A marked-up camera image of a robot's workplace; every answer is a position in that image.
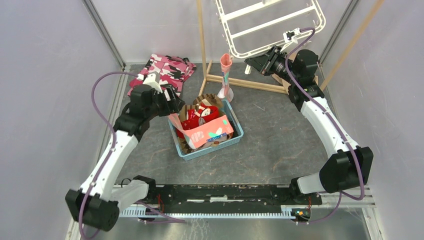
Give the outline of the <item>pink sock green patches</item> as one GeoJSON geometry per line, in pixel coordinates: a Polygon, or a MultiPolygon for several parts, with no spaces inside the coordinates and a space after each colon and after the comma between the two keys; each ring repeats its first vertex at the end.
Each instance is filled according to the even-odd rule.
{"type": "Polygon", "coordinates": [[[234,92],[230,87],[229,73],[231,66],[233,64],[233,59],[229,53],[225,53],[220,58],[220,67],[222,72],[222,82],[221,89],[219,90],[217,96],[221,100],[227,100],[231,102],[234,98],[234,92]]]}

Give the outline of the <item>white clip hanger frame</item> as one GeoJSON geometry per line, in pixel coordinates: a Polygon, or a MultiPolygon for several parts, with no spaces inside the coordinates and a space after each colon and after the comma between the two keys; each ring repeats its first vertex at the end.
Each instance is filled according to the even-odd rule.
{"type": "MultiPolygon", "coordinates": [[[[222,50],[216,50],[212,60],[217,62],[224,53],[236,61],[264,54],[272,46],[284,50],[293,48],[296,43],[285,43],[283,33],[296,28],[314,28],[316,34],[327,27],[327,18],[319,0],[277,0],[277,3],[241,15],[224,19],[229,14],[263,0],[215,0],[215,15],[221,32],[218,36],[225,42],[222,50]]],[[[309,35],[297,36],[298,43],[309,35]]]]}

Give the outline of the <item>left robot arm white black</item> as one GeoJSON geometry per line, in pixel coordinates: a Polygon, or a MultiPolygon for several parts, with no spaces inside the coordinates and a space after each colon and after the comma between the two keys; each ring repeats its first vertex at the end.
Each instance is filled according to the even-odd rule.
{"type": "Polygon", "coordinates": [[[130,153],[149,129],[150,121],[157,116],[176,114],[184,106],[175,90],[171,84],[159,87],[141,84],[131,91],[130,102],[112,128],[109,147],[84,183],[65,195],[72,218],[81,226],[108,232],[130,205],[140,200],[145,204],[156,200],[156,181],[149,177],[137,175],[121,189],[113,188],[130,153]]]}

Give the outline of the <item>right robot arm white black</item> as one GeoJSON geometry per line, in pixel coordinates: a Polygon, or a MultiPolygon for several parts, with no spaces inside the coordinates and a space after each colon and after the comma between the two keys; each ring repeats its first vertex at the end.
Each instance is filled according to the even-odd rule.
{"type": "Polygon", "coordinates": [[[301,49],[293,60],[279,46],[244,62],[263,76],[276,75],[289,83],[288,96],[297,110],[309,121],[324,145],[328,160],[319,172],[292,179],[289,199],[302,204],[309,194],[341,192],[364,187],[368,183],[374,154],[361,147],[343,129],[332,113],[323,91],[315,82],[318,55],[301,49]]]}

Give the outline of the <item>brown beige socks pile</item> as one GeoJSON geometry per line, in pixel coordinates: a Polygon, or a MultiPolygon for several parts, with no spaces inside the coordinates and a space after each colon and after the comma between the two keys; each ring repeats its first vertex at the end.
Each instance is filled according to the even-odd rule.
{"type": "MultiPolygon", "coordinates": [[[[179,121],[181,122],[181,121],[185,121],[187,119],[185,117],[185,115],[186,115],[185,112],[188,109],[196,109],[197,110],[200,105],[215,106],[215,107],[217,107],[219,109],[220,117],[222,117],[224,115],[227,116],[221,110],[221,108],[223,108],[223,106],[224,106],[223,101],[216,94],[207,93],[207,94],[203,94],[203,95],[197,97],[194,100],[193,104],[188,104],[188,105],[186,104],[186,105],[184,105],[182,107],[182,109],[180,110],[179,115],[178,115],[179,121]]],[[[233,133],[230,133],[228,135],[222,136],[222,137],[216,139],[215,141],[207,142],[204,145],[202,145],[201,147],[195,148],[195,149],[192,149],[192,148],[189,147],[189,144],[186,142],[186,140],[183,138],[183,135],[178,130],[176,130],[176,135],[178,137],[179,144],[182,147],[183,153],[184,154],[189,154],[189,153],[192,153],[192,152],[195,152],[195,151],[198,151],[198,150],[202,150],[202,149],[205,149],[205,148],[208,148],[208,147],[216,147],[220,143],[225,142],[225,141],[231,139],[233,137],[233,135],[234,135],[234,132],[233,133]]]]}

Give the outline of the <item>wooden hanger stand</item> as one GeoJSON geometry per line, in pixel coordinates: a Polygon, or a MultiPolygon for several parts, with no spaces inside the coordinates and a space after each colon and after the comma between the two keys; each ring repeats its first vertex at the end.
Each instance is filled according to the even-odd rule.
{"type": "MultiPolygon", "coordinates": [[[[342,66],[343,62],[346,60],[350,52],[352,51],[353,47],[357,43],[357,41],[361,38],[364,31],[370,24],[370,22],[373,20],[381,6],[383,5],[385,1],[384,0],[377,0],[374,5],[372,6],[372,9],[369,11],[365,19],[362,21],[360,27],[357,29],[356,33],[350,40],[347,47],[344,49],[343,53],[337,60],[336,65],[332,68],[329,75],[323,80],[322,84],[320,85],[320,89],[324,90],[330,81],[335,76],[336,72],[339,70],[339,68],[342,66]]],[[[237,18],[239,16],[243,16],[255,11],[258,11],[260,9],[264,9],[268,6],[271,6],[273,4],[277,3],[276,0],[263,0],[260,3],[255,3],[253,5],[247,6],[245,8],[242,8],[240,10],[228,13],[228,14],[222,14],[224,19],[233,19],[237,18]]],[[[340,19],[336,29],[334,30],[331,40],[329,40],[330,43],[335,43],[339,35],[341,34],[343,28],[345,27],[346,23],[350,19],[351,15],[355,11],[357,5],[359,4],[358,0],[352,0],[349,2],[345,12],[343,13],[342,18],[340,19]]],[[[209,74],[210,69],[212,67],[212,61],[209,62],[209,64],[206,64],[206,48],[205,48],[205,34],[204,34],[204,25],[203,25],[203,12],[202,12],[202,2],[198,0],[196,2],[197,7],[197,19],[198,19],[198,27],[199,27],[199,35],[200,35],[200,47],[201,47],[201,55],[202,55],[202,71],[203,71],[203,81],[202,85],[200,87],[199,94],[202,95],[204,92],[204,89],[206,87],[206,84],[208,82],[214,82],[219,83],[222,79],[221,76],[209,74]]],[[[267,83],[260,83],[260,82],[254,82],[254,81],[248,81],[243,79],[236,79],[236,78],[230,78],[229,83],[233,84],[238,87],[244,87],[244,88],[250,88],[250,89],[256,89],[256,90],[264,90],[268,92],[274,92],[274,93],[282,93],[287,94],[287,89],[282,85],[272,85],[267,83]]]]}

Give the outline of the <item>pink camouflage cloth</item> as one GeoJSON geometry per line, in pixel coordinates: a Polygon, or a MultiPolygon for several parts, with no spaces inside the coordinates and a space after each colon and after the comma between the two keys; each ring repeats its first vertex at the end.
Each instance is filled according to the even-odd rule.
{"type": "Polygon", "coordinates": [[[145,66],[139,72],[138,77],[130,81],[130,90],[127,92],[129,96],[134,87],[143,84],[144,79],[151,73],[160,75],[157,81],[159,85],[170,84],[176,88],[175,93],[180,96],[184,83],[196,71],[197,66],[190,62],[187,57],[151,54],[145,66]]]}

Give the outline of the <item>beige cloth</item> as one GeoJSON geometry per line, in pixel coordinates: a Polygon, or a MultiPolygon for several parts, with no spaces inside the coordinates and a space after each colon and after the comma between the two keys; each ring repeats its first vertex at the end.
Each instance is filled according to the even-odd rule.
{"type": "MultiPolygon", "coordinates": [[[[311,50],[300,50],[289,56],[285,62],[287,72],[290,71],[298,84],[307,88],[316,84],[316,71],[318,69],[318,55],[311,50]]],[[[290,86],[296,86],[292,83],[292,79],[285,80],[276,74],[271,75],[279,84],[283,85],[287,90],[290,86]]]]}

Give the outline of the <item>red sock white stars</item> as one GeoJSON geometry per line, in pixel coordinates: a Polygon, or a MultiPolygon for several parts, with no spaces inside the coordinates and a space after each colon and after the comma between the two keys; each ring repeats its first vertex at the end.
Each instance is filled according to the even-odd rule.
{"type": "Polygon", "coordinates": [[[183,130],[192,130],[220,117],[220,111],[216,106],[200,105],[198,109],[188,109],[186,120],[181,121],[183,130]]]}

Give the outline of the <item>blue plastic basket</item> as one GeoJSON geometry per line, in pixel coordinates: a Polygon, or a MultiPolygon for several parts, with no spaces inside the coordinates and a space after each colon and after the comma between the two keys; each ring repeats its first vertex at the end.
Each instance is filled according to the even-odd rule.
{"type": "Polygon", "coordinates": [[[227,100],[223,100],[223,108],[221,108],[221,110],[226,114],[226,116],[229,119],[229,122],[231,123],[231,126],[234,129],[233,137],[229,140],[221,142],[217,146],[210,146],[210,147],[207,147],[207,148],[204,148],[204,149],[194,151],[192,153],[183,153],[183,148],[181,147],[179,140],[178,140],[178,137],[177,137],[177,133],[176,133],[177,129],[173,126],[171,121],[168,120],[168,125],[170,127],[173,142],[175,144],[175,148],[176,148],[176,151],[177,151],[177,154],[179,155],[179,157],[181,157],[185,161],[190,161],[190,160],[193,160],[195,158],[202,157],[206,154],[210,154],[212,152],[221,150],[223,148],[229,147],[231,145],[235,145],[235,144],[240,142],[241,138],[244,136],[244,130],[242,129],[242,126],[241,126],[238,118],[236,117],[236,114],[235,114],[231,104],[227,100]]]}

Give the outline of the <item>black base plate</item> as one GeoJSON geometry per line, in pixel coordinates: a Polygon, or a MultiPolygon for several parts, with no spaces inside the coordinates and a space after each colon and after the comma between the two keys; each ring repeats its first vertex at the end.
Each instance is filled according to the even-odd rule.
{"type": "Polygon", "coordinates": [[[278,184],[165,184],[148,191],[142,202],[165,214],[265,214],[282,206],[321,205],[316,193],[295,193],[278,184]]]}

